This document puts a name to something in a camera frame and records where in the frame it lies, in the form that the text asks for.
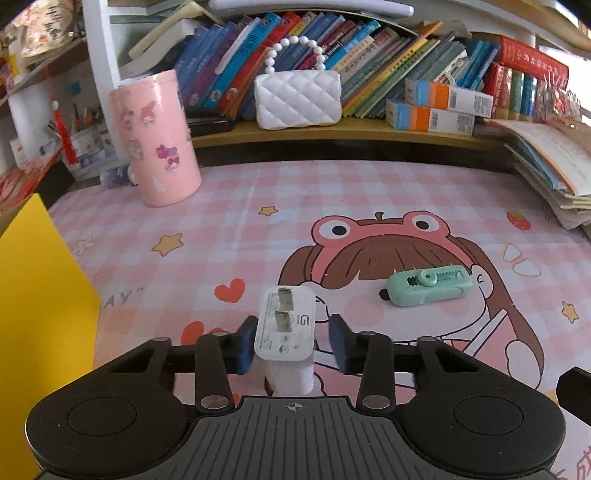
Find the barcode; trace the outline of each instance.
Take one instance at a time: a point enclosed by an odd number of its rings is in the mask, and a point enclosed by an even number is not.
[[[462,134],[470,133],[470,127],[472,126],[472,117],[466,115],[457,116],[457,131]]]
[[[491,111],[492,98],[474,97],[474,112],[477,115],[486,115]]]

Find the orange and white box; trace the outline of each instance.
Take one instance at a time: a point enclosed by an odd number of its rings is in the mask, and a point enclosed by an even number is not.
[[[388,100],[386,121],[396,130],[472,135],[474,115]]]
[[[406,79],[404,99],[416,106],[429,106],[485,118],[492,115],[491,95],[442,83]]]

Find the white quilted bag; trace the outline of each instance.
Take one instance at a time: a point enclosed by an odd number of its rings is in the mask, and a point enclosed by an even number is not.
[[[314,50],[316,70],[275,72],[278,52],[298,42]],[[306,37],[284,38],[268,50],[266,73],[255,79],[256,120],[261,128],[332,125],[341,119],[340,76],[325,70],[324,60],[322,48]]]

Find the book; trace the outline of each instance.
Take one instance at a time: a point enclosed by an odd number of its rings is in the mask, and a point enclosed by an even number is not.
[[[479,70],[482,52],[488,45],[487,42],[482,40],[464,40],[463,43],[466,46],[466,52],[468,54],[470,65],[464,71],[464,74],[458,79],[458,87],[466,87],[466,85],[472,84],[472,79]]]
[[[534,113],[535,89],[538,79],[531,75],[525,75],[523,79],[523,94],[521,95],[521,109],[519,110],[519,120],[522,122],[531,122],[531,116]]]
[[[355,22],[347,20],[340,24],[326,39],[320,43],[320,46],[324,49],[324,52],[328,52],[333,45],[335,45],[344,35],[346,35],[353,27]],[[316,55],[309,53],[302,63],[298,66],[298,70],[308,70],[316,64]]]
[[[374,57],[393,45],[399,38],[398,34],[390,27],[384,28],[374,37],[374,41],[340,72],[341,85],[344,85]]]
[[[233,22],[228,22],[226,24],[230,25],[231,31],[218,51],[215,52],[209,64],[201,73],[201,76],[195,81],[191,90],[191,94],[189,95],[189,106],[200,106],[203,104],[203,102],[205,102],[205,99],[209,96],[213,90],[215,82],[217,81],[218,75],[216,75],[216,68],[222,61],[222,57],[236,41],[240,32],[243,31],[251,22],[251,17],[243,17],[237,24],[234,24]]]
[[[521,112],[521,96],[523,93],[523,72],[513,70],[513,77],[511,78],[511,93],[509,94],[509,112],[507,118],[509,120],[519,120],[519,113]]]
[[[488,52],[486,54],[486,58],[484,59],[484,62],[482,63],[482,67],[480,68],[480,71],[476,74],[474,81],[470,85],[470,88],[472,90],[475,90],[476,88],[478,88],[478,86],[480,85],[480,82],[484,78],[484,75],[488,71],[489,67],[491,66],[491,63],[495,59],[496,55],[499,53],[500,49],[501,49],[500,46],[495,45],[494,43],[489,44]]]
[[[332,13],[320,13],[314,20],[308,25],[303,31],[302,36],[307,37],[309,40],[318,40],[318,38],[326,31],[326,29],[336,20],[337,16]],[[288,72],[293,70],[297,62],[309,52],[308,45],[302,45],[297,43],[282,51],[277,59],[275,59],[275,71],[276,72]]]
[[[347,55],[345,55],[336,64],[334,64],[331,70],[340,73],[341,70],[344,70],[346,66],[353,62],[353,60],[357,58],[359,55],[361,55],[361,52],[363,52],[372,43],[374,43],[374,38],[371,35],[367,35],[355,46],[353,50],[351,50]]]
[[[492,101],[492,113],[491,116],[495,116],[496,105],[499,102],[501,95],[501,87],[503,85],[503,78],[505,77],[505,67],[497,62],[493,62],[484,76],[484,88],[483,93],[491,95]]]
[[[290,35],[300,36],[306,28],[314,21],[316,14],[314,12],[306,12],[302,15],[301,20],[290,31]],[[265,73],[265,67],[261,67],[259,73]],[[255,105],[255,88],[254,84],[250,85],[248,91],[242,98],[242,104],[239,107],[239,114],[244,120],[254,120],[256,117]]]
[[[281,17],[269,12],[263,17],[261,22],[252,29],[250,35],[247,36],[246,40],[242,43],[238,51],[225,67],[223,73],[217,79],[209,98],[207,98],[203,104],[204,108],[214,108],[217,106],[219,99],[224,93],[226,93],[232,80],[245,64],[248,57],[250,57],[252,52],[262,43],[264,38],[280,21]]]
[[[496,103],[495,116],[500,120],[506,120],[509,116],[509,103],[511,101],[511,80],[513,79],[513,69],[505,67],[503,78],[501,80],[501,89]]]
[[[330,70],[337,62],[342,59],[345,55],[347,55],[351,50],[353,50],[360,41],[362,41],[367,35],[371,35],[371,33],[380,27],[380,24],[377,20],[370,20],[367,25],[365,25],[349,42],[335,51],[324,63],[326,65],[326,69]]]
[[[328,59],[330,58],[336,51],[338,51],[343,45],[346,45],[351,41],[351,39],[357,35],[361,29],[365,26],[364,21],[358,21],[351,30],[349,30],[343,37],[335,42],[332,47],[324,52],[324,56]]]
[[[569,68],[549,55],[523,42],[504,35],[473,32],[472,38],[486,40],[500,46],[496,61],[510,69],[516,69],[538,80],[551,79],[555,85],[566,87]]]
[[[200,23],[183,19],[176,22],[161,37],[152,43],[137,59],[119,68],[121,80],[137,77],[153,69],[175,45],[192,36]]]
[[[464,50],[462,46],[460,52],[449,61],[447,66],[433,79],[433,81],[436,83],[449,83],[449,79],[453,78],[452,73],[457,70],[458,67],[464,65],[466,58],[466,50]]]
[[[185,48],[185,51],[178,58],[177,63],[174,64],[174,70],[177,72],[177,81],[179,85],[187,81],[187,77],[190,73],[187,71],[187,65],[192,58],[198,56],[197,49],[199,48],[199,44],[203,41],[208,32],[209,30],[205,27],[199,27],[195,30],[193,38],[187,45],[187,48]]]
[[[353,77],[345,82],[341,87],[341,103],[345,104],[357,90],[363,88],[371,79],[380,74],[388,67],[389,62],[397,56],[412,43],[413,39],[400,38],[394,44],[387,48],[383,54],[377,55],[376,58],[368,63],[368,65],[361,72],[353,75]]]
[[[235,95],[238,92],[238,87],[242,84],[244,78],[251,71],[258,58],[266,53],[268,47],[271,47],[274,43],[279,42],[283,37],[285,37],[290,32],[290,30],[296,26],[296,23],[298,23],[299,20],[300,17],[293,12],[287,12],[285,15],[283,15],[283,17],[281,17],[281,21],[267,35],[267,37],[256,48],[256,50],[252,52],[251,56],[247,59],[245,64],[232,80],[232,83],[228,87],[226,93],[224,93],[218,103],[218,110],[220,112],[225,111],[226,107],[233,101]]]
[[[382,86],[374,91],[373,94],[355,111],[354,115],[358,118],[364,118],[366,116],[370,118],[376,118],[384,116],[386,113],[386,100],[390,96],[392,90],[398,85],[399,82],[403,82],[406,75],[431,52],[440,43],[440,40],[432,39],[427,40],[425,45],[422,46],[417,52],[415,52],[400,68],[396,69],[395,72],[390,76],[389,79],[382,84]]]
[[[190,70],[190,73],[186,83],[184,85],[181,85],[180,83],[178,84],[179,89],[181,91],[181,98],[183,100],[183,103],[189,98],[195,80],[199,78],[199,75],[201,75],[201,72],[207,66],[215,52],[217,52],[219,47],[222,45],[224,38],[229,33],[229,28],[220,27],[219,25],[212,25],[212,27],[209,29],[209,35],[203,40],[203,42],[199,46],[199,50],[202,52],[200,58],[198,60],[191,60],[187,65],[187,69]]]
[[[332,24],[323,32],[320,34],[320,36],[316,39],[316,43],[317,44],[322,44],[324,42],[324,40],[337,28],[339,28],[339,26],[345,21],[345,18],[340,15],[338,16],[335,21],[332,22]],[[300,56],[300,58],[298,59],[298,61],[295,63],[293,70],[300,70],[300,65],[303,63],[303,61],[308,57],[308,55],[310,53],[314,53],[312,51],[312,49],[308,49],[308,50],[304,50],[304,53]]]

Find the red tassel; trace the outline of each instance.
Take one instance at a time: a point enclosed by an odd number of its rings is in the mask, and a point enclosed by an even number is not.
[[[74,147],[72,146],[72,141],[70,140],[68,130],[61,119],[61,114],[58,110],[59,104],[55,99],[53,99],[52,106],[53,116],[56,119],[57,134],[60,136],[61,144],[64,148],[64,155],[66,156],[66,161],[68,165],[76,165],[76,153],[74,152]]]

